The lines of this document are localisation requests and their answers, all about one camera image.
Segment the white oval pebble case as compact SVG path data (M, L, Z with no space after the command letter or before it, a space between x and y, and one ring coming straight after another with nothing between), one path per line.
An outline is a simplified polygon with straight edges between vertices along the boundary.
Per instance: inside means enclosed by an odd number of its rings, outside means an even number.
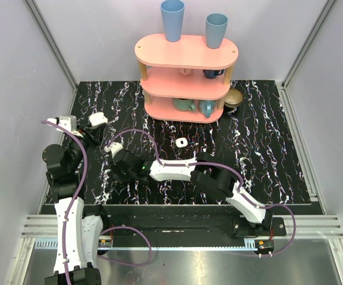
M91 127L99 126L101 124L107 124L108 119L103 112L96 112L89 116L89 123Z

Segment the white earbuds charging case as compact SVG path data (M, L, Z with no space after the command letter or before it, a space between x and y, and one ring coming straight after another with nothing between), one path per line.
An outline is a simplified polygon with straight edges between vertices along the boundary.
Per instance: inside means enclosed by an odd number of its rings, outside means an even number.
M188 146L188 141L186 138L177 138L175 140L175 145L178 147L178 148L184 148L186 146Z

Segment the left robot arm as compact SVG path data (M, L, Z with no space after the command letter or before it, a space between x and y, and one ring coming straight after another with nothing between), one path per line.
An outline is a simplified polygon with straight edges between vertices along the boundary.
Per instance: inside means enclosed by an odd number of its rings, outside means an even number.
M96 265L99 235L109 229L102 206L84 210L84 180L88 148L101 145L105 123L79 126L66 131L68 146L47 146L42 159L54 201L58 226L58 246L54 272L45 284L101 284Z

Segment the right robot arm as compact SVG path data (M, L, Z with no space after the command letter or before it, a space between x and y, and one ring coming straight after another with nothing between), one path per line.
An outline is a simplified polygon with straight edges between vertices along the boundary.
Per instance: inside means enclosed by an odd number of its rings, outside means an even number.
M187 160L145 160L116 143L106 147L105 152L118 182L135 180L144 185L153 181L191 182L209 198L226 201L239 210L254 235L265 235L272 228L273 214L244 189L241 176L207 153Z

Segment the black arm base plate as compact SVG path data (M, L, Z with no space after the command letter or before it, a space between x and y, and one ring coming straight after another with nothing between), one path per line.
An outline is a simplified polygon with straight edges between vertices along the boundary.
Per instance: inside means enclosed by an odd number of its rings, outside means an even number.
M146 232L215 231L235 238L283 237L282 218L266 213L262 222L249 222L230 205L86 205L82 216L101 216L103 227L132 226Z

